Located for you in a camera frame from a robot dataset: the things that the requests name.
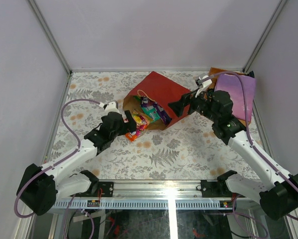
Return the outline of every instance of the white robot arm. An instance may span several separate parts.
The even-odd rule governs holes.
[[[104,105],[105,115],[101,118],[102,124],[99,129],[95,128],[84,136],[78,149],[73,148],[59,158],[51,160],[40,167],[32,164],[24,172],[19,185],[17,195],[21,188],[34,175],[47,170],[38,176],[20,196],[20,199],[29,206],[37,215],[46,213],[57,199],[68,197],[77,193],[85,193],[94,196],[98,189],[98,178],[88,170],[69,176],[77,166],[88,159],[92,159],[107,149],[114,139],[136,131],[136,122],[129,111],[125,111],[128,122],[124,122],[118,110],[117,102],[110,102]]]
[[[206,77],[196,80],[199,89],[184,94],[177,102],[169,103],[169,107],[179,117],[184,107],[189,105],[188,114],[198,112],[213,121],[212,129],[215,135],[230,146],[251,166],[261,182],[253,181],[228,171],[217,178],[217,182],[201,180],[202,196],[230,197],[238,193],[259,203],[264,212],[277,220],[298,208],[298,192],[286,182],[277,172],[282,173],[298,188],[298,174],[291,175],[278,165],[246,132],[246,127],[232,115],[233,102],[225,91],[205,89],[211,84]],[[278,170],[277,172],[259,155],[255,148]]]

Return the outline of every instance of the floral tablecloth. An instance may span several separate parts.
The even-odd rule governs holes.
[[[202,72],[159,72],[182,86],[194,90],[193,80]],[[74,73],[66,101],[94,99],[104,103],[119,102],[149,72],[94,72]],[[69,105],[65,120],[80,139],[95,128],[103,115],[103,109],[89,102]],[[111,147],[97,157],[88,160],[73,172],[87,169],[100,179],[215,179],[227,170],[258,179],[250,166],[213,133],[212,122],[197,113],[164,130],[147,131],[134,142],[119,136]],[[250,131],[259,144],[255,121]],[[76,139],[60,122],[51,159],[60,156],[77,144]]]

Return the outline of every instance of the white panel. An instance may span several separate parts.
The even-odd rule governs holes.
[[[25,168],[40,164],[66,74],[25,0],[0,1],[0,239]]]
[[[289,1],[255,62],[256,103],[274,157],[298,173],[298,0]]]
[[[73,69],[242,68],[279,0],[37,0]]]

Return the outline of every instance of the snack package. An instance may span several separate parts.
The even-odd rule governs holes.
[[[139,101],[139,102],[141,101],[141,100],[140,100],[140,96],[134,96],[134,98],[135,98],[137,101]]]
[[[125,134],[125,136],[131,142],[138,138],[142,134],[142,132],[148,127],[148,125],[152,122],[152,119],[150,117],[136,110],[133,111],[132,117],[136,122],[137,130],[135,132]]]
[[[159,104],[157,104],[157,102],[154,102],[153,107],[157,110],[157,113],[162,119],[163,123],[168,125],[171,122],[171,118],[167,112]]]
[[[152,123],[160,119],[160,116],[155,107],[153,107],[153,104],[153,101],[149,100],[147,97],[141,96],[141,109],[147,116],[152,118]]]

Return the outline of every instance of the paper bag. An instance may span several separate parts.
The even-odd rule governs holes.
[[[188,115],[189,106],[184,109],[183,115],[178,118],[168,106],[168,103],[179,101],[183,94],[189,92],[190,90],[167,77],[160,75],[157,72],[151,72],[124,98],[123,110],[129,110],[131,113],[133,110],[143,112],[140,107],[140,102],[135,99],[134,96],[148,97],[150,100],[157,102],[163,107],[172,119],[168,125],[165,125],[161,120],[157,120],[154,123],[149,124],[148,129],[164,130]]]

